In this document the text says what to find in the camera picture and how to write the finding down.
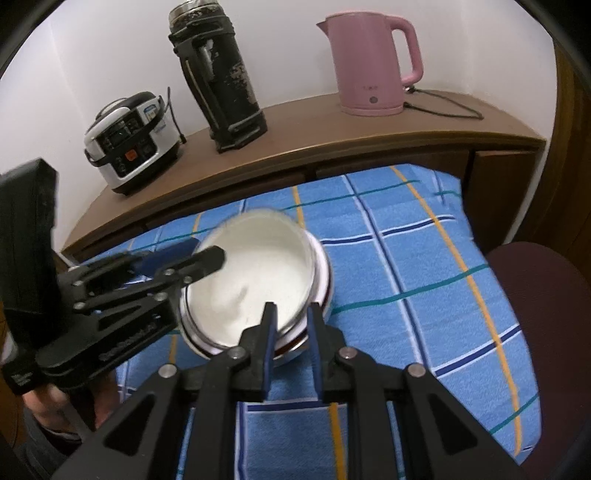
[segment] kettle spout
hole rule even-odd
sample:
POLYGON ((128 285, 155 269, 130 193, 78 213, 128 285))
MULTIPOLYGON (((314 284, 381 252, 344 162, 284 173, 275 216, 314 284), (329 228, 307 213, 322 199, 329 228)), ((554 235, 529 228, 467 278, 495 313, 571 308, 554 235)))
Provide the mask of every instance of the kettle spout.
POLYGON ((327 37, 329 36, 329 28, 328 28, 328 25, 326 24, 326 20, 323 22, 317 23, 316 26, 319 29, 321 29, 327 37))

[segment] pink electric kettle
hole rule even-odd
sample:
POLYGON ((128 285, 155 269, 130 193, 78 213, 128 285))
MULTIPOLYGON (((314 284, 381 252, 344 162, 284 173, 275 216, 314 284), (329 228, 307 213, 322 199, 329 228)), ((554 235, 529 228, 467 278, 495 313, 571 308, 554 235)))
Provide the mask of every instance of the pink electric kettle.
POLYGON ((417 33, 401 17, 376 12, 342 12, 318 24, 330 40, 340 103, 351 115, 402 112, 404 87, 423 77, 417 33), (406 36, 413 71, 400 78, 393 30, 406 36))

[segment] kettle handle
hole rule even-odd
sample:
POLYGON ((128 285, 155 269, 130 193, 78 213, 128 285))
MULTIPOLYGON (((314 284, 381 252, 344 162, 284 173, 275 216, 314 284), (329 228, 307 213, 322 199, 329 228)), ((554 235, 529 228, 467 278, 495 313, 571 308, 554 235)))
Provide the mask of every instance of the kettle handle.
POLYGON ((386 19, 392 31, 402 30, 407 39, 413 70, 410 74, 402 77, 402 85, 409 87, 423 78, 423 59, 421 57, 421 50, 418 48, 417 32, 412 23, 402 17, 391 17, 388 15, 386 19))

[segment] yellow stripe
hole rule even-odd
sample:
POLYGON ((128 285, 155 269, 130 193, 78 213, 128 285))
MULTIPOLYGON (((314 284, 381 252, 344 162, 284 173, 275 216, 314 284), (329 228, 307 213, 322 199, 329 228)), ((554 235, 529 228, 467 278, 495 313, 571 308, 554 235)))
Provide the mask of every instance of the yellow stripe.
POLYGON ((197 227, 199 226, 199 220, 201 220, 201 215, 203 215, 203 212, 198 213, 197 216, 195 217, 195 223, 193 224, 193 230, 191 230, 193 233, 195 233, 197 231, 197 227))
MULTIPOLYGON (((394 173, 398 176, 398 178, 401 181, 407 181, 406 177, 404 175, 402 175, 402 173, 397 168, 395 168, 393 166, 390 166, 390 168, 394 171, 394 173)), ((423 207, 425 212, 427 212, 429 217, 431 217, 431 220, 433 221, 433 223, 437 227, 439 234, 443 238, 443 241, 447 245, 447 247, 448 247, 449 251, 452 253, 453 257, 456 259, 456 262, 457 262, 458 266, 460 267, 460 269, 462 270, 462 272, 467 271, 468 267, 467 267, 466 263, 464 262, 462 256, 460 255, 460 252, 457 250, 456 246, 453 244, 452 239, 449 237, 449 235, 447 234, 447 232, 443 228, 443 225, 441 224, 441 222, 438 220, 438 218, 435 216, 435 214, 431 210, 431 207, 421 197, 421 195, 415 189, 415 187, 413 186, 412 183, 407 183, 407 187, 412 192, 414 197, 419 201, 419 203, 421 204, 421 206, 423 207)), ((480 311, 482 312, 482 316, 484 317, 484 320, 486 322, 486 327, 488 328, 488 331, 491 334, 491 338, 492 338, 493 342, 495 342, 496 354, 499 357, 499 362, 501 363, 501 369, 503 370, 505 380, 507 381, 507 386, 509 387, 509 392, 511 393, 511 403, 513 405, 513 410, 517 412, 519 410, 519 395, 517 394, 517 387, 515 386, 515 383, 513 382, 513 377, 511 376, 511 370, 509 369, 509 364, 507 363, 507 358, 505 356, 505 352, 503 351, 503 344, 501 342, 501 338, 499 337, 499 334, 496 331, 495 322, 492 319, 491 314, 488 311, 486 303, 485 303, 484 299, 482 298, 482 295, 480 294, 480 290, 478 289, 478 286, 476 285, 474 278, 472 278, 472 276, 469 275, 466 277, 466 281, 468 282, 468 286, 470 287, 470 290, 472 291, 472 294, 474 295, 474 298, 476 299, 476 303, 478 304, 480 311)), ((520 416, 516 416, 515 421, 514 421, 514 426, 515 426, 514 455, 517 455, 521 451, 521 442, 522 442, 520 416)))
MULTIPOLYGON (((291 192, 294 196, 294 202, 296 205, 301 203, 300 192, 297 190, 297 186, 291 188, 291 192)), ((301 206, 295 209, 297 212, 297 222, 302 228, 306 228, 306 222, 304 221, 304 210, 301 206)), ((336 478, 337 480, 346 480, 345 473, 345 448, 343 447, 343 436, 340 430, 338 404, 331 403, 329 406, 329 419, 330 419, 330 431, 332 432, 333 445, 335 446, 335 467, 336 467, 336 478)))
POLYGON ((171 335, 170 351, 168 352, 168 363, 173 364, 177 357, 178 335, 171 335))
POLYGON ((333 436, 335 446, 336 479, 346 480, 345 471, 345 448, 343 447, 343 437, 340 432, 339 405, 331 403, 329 406, 330 431, 333 436))
MULTIPOLYGON (((300 193, 297 191, 297 187, 293 186, 291 188, 291 192, 294 195, 295 204, 299 205, 301 203, 301 200, 300 200, 300 193)), ((304 221, 304 209, 300 206, 300 207, 297 207, 295 209, 295 211, 297 212, 297 222, 300 224, 300 227, 306 228, 306 223, 304 221)))

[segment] person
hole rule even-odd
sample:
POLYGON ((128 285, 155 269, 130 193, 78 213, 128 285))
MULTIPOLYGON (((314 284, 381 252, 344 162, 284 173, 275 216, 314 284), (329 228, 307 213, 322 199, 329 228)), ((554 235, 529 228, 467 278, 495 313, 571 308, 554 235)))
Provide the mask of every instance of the person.
MULTIPOLYGON (((88 385, 94 405, 95 427, 100 427, 119 406, 115 373, 92 381, 88 385)), ((19 460, 33 478, 49 480, 52 474, 74 453, 82 441, 74 427, 61 412, 70 401, 69 396, 55 385, 25 393, 23 417, 27 439, 16 448, 19 460)))

